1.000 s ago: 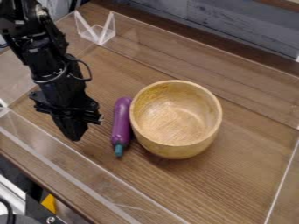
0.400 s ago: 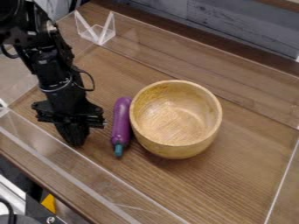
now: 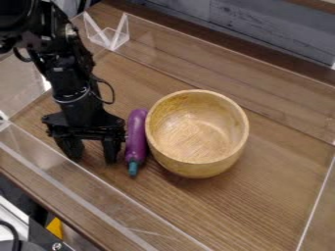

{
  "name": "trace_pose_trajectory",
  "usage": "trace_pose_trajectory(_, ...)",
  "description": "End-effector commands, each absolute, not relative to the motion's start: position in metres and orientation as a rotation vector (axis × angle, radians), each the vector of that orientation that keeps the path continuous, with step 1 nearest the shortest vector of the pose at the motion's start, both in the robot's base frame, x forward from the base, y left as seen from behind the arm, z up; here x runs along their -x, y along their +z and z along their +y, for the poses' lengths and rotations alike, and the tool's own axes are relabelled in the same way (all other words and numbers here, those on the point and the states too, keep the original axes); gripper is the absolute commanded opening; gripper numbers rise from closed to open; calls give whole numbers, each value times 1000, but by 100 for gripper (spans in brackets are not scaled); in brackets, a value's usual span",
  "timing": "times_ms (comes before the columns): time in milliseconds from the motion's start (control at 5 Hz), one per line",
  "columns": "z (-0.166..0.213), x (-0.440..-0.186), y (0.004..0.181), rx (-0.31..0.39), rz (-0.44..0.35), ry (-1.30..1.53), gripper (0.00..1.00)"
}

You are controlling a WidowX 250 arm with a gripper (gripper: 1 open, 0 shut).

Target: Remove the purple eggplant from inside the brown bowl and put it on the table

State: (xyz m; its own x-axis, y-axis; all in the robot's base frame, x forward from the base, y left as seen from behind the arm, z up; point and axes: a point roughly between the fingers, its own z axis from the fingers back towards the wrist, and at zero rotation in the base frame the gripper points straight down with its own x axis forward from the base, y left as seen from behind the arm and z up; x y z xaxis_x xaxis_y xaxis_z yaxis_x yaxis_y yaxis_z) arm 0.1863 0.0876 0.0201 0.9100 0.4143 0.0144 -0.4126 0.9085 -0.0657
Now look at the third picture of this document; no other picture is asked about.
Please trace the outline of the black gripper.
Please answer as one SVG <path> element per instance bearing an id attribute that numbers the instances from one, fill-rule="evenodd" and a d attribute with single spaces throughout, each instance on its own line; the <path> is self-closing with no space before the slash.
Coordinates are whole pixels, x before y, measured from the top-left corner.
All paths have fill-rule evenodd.
<path id="1" fill-rule="evenodd" d="M 86 149 L 81 139 L 102 140 L 105 160 L 114 164 L 126 136 L 126 121 L 111 114 L 94 97 L 62 104 L 61 109 L 61 112 L 43 116 L 42 122 L 66 156 L 79 162 Z"/>

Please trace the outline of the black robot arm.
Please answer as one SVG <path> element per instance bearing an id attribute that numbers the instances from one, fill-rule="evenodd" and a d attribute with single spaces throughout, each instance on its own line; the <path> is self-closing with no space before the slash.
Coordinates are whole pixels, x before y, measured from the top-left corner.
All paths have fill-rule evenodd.
<path id="1" fill-rule="evenodd" d="M 117 162 L 126 141 L 125 120 L 103 108 L 94 54 L 77 26 L 51 0 L 0 0 L 0 54 L 14 52 L 49 80 L 61 111 L 42 117 L 47 134 L 75 162 L 85 142 L 98 140 L 105 160 Z"/>

